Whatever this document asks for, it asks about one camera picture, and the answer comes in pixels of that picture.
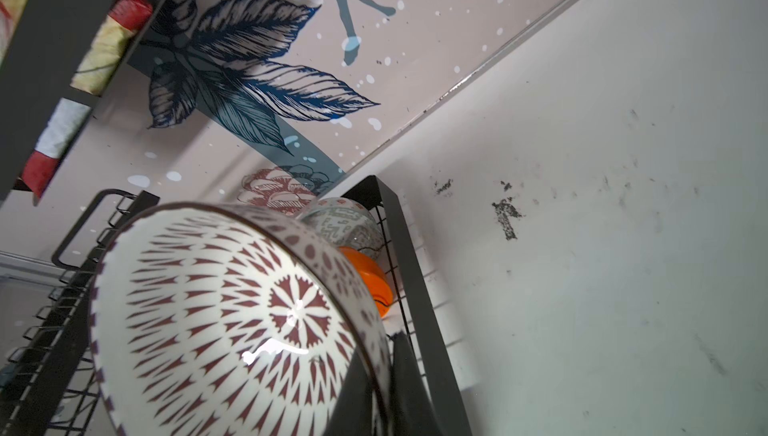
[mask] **orange bowl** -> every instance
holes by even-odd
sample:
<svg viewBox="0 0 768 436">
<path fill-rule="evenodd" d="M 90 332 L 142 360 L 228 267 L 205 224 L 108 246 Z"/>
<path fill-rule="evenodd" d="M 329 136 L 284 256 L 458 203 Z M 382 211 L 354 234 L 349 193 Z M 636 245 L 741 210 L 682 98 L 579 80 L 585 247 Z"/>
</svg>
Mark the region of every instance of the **orange bowl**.
<svg viewBox="0 0 768 436">
<path fill-rule="evenodd" d="M 352 266 L 354 266 L 360 274 L 362 281 L 365 282 L 368 287 L 368 291 L 371 292 L 376 307 L 379 309 L 379 315 L 384 317 L 389 311 L 389 306 L 394 302 L 392 288 L 389 287 L 389 284 L 386 281 L 384 271 L 379 268 L 376 261 L 356 249 L 342 246 L 339 248 L 339 252 L 350 260 Z"/>
</svg>

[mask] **dish rack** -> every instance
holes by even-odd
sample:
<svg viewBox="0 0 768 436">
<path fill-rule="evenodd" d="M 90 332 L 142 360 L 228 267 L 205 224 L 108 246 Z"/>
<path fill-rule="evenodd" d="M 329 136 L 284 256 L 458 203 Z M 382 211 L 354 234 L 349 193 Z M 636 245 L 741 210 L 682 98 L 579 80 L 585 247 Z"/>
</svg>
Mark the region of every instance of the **dish rack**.
<svg viewBox="0 0 768 436">
<path fill-rule="evenodd" d="M 97 237 L 96 246 L 81 266 L 63 263 L 60 258 L 64 251 L 110 195 L 119 196 L 120 201 L 107 227 Z M 444 435 L 471 434 L 446 344 L 397 195 L 371 175 L 344 197 L 365 206 L 384 236 L 385 247 L 378 262 L 396 291 L 387 315 L 389 321 L 385 321 L 389 336 L 403 330 L 414 352 L 421 355 L 422 380 Z M 8 358 L 7 381 L 0 384 L 0 436 L 85 435 L 99 399 L 96 373 L 88 350 L 91 278 L 115 232 L 136 214 L 158 202 L 156 195 L 146 191 L 139 195 L 118 189 L 101 191 L 53 253 L 53 263 L 66 271 L 60 279 L 62 286 L 56 287 L 49 296 L 52 304 L 35 315 L 39 324 L 24 333 L 24 338 L 29 341 L 27 346 Z M 391 324 L 394 316 L 402 319 L 402 325 Z M 416 333 L 418 342 L 413 337 Z"/>
</svg>

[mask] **dish towel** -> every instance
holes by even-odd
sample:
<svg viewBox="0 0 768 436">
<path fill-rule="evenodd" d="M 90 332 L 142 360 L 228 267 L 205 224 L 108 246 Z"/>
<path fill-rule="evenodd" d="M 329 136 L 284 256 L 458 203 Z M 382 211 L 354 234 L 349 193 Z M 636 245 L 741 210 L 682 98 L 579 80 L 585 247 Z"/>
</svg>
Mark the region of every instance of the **dish towel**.
<svg viewBox="0 0 768 436">
<path fill-rule="evenodd" d="M 22 181 L 38 198 L 42 197 L 56 172 L 59 159 L 90 112 L 91 108 L 85 104 L 59 99 L 48 126 L 40 134 L 34 152 L 22 171 Z"/>
</svg>

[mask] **floral wallpaper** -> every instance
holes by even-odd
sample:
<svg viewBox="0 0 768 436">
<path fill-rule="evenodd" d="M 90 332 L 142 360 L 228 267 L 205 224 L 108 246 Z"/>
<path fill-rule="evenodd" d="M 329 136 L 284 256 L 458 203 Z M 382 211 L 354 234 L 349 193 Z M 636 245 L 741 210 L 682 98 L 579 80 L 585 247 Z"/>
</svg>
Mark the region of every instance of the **floral wallpaper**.
<svg viewBox="0 0 768 436">
<path fill-rule="evenodd" d="M 40 204 L 5 202 L 0 251 L 48 258 L 104 187 L 290 211 L 560 1 L 168 0 Z"/>
</svg>

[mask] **red and white patterned bowl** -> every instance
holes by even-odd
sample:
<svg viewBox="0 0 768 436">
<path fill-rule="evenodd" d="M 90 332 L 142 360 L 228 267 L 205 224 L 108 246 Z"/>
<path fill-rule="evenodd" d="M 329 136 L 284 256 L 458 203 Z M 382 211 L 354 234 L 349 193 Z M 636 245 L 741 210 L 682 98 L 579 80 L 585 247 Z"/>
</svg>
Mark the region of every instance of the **red and white patterned bowl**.
<svg viewBox="0 0 768 436">
<path fill-rule="evenodd" d="M 370 293 L 330 243 L 243 205 L 174 203 L 101 259 L 91 349 L 118 434 L 322 434 L 360 349 L 386 428 L 389 348 Z"/>
</svg>

